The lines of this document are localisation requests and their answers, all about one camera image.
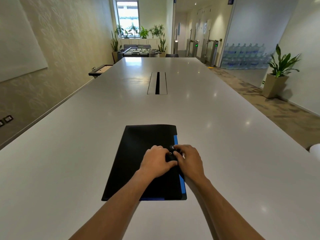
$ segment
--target person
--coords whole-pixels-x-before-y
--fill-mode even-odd
[[[184,175],[197,187],[219,240],[264,239],[248,222],[223,198],[204,174],[201,157],[190,145],[175,145],[184,154],[174,152],[177,161],[166,162],[169,153],[162,146],[148,149],[129,182],[115,193],[91,217],[70,240],[119,240],[122,239],[135,207],[147,186],[170,168],[179,165]]]

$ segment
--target table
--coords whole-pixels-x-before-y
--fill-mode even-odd
[[[166,72],[167,95],[147,95]],[[176,125],[266,239],[319,239],[320,165],[196,58],[123,58],[0,151],[0,239],[68,239],[102,205],[126,125]],[[140,202],[125,240],[212,239],[197,199]]]

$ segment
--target person's left hand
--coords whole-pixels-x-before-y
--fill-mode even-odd
[[[167,153],[169,153],[168,149],[154,145],[146,151],[139,170],[150,180],[164,175],[170,168],[178,165],[177,161],[166,162]]]

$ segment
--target leaf pattern wallpaper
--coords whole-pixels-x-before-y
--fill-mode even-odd
[[[20,0],[48,68],[0,83],[0,145],[113,64],[109,0]]]

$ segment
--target person's right arm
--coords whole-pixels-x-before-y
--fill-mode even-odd
[[[174,152],[184,175],[196,185],[217,231],[219,240],[263,240],[264,238],[230,205],[206,178],[201,157],[190,145],[175,145],[181,149],[183,158]]]

